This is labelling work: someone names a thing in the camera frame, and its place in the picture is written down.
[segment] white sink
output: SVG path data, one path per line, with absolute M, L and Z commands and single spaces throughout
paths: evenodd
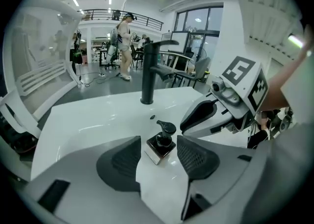
M 154 103 L 140 102 L 141 92 L 104 96 L 52 108 L 34 155 L 31 179 L 67 154 L 116 139 L 139 135 L 142 154 L 136 170 L 141 198 L 165 223 L 179 223 L 187 192 L 187 174 L 175 148 L 158 166 L 144 152 L 146 140 L 161 131 L 157 120 L 177 127 L 202 94 L 191 87 L 154 91 Z

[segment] shorts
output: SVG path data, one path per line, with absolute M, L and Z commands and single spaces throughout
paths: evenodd
M 126 46 L 126 45 L 124 45 L 124 44 L 122 44 L 122 43 L 118 43 L 118 48 L 119 48 L 119 50 L 120 51 L 127 51 L 127 50 L 129 50 L 129 46 Z

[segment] railing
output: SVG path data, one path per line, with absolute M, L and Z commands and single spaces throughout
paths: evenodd
M 84 16 L 81 21 L 89 20 L 116 20 L 121 21 L 128 11 L 107 10 L 107 9 L 92 9 L 83 10 Z M 156 30 L 161 30 L 163 22 L 153 18 L 149 18 L 140 14 L 132 13 L 136 18 L 132 23 L 137 25 L 147 26 Z

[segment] sneaker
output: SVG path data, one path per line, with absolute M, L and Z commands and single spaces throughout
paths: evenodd
M 129 81 L 130 80 L 130 76 L 129 75 L 125 75 L 125 74 L 121 74 L 121 79 L 125 80 L 125 81 Z

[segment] soap dispenser pump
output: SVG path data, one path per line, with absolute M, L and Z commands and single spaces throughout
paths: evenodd
M 176 147 L 171 136 L 177 130 L 176 126 L 170 122 L 158 120 L 157 124 L 161 126 L 162 131 L 147 140 L 145 147 L 146 154 L 156 165 Z

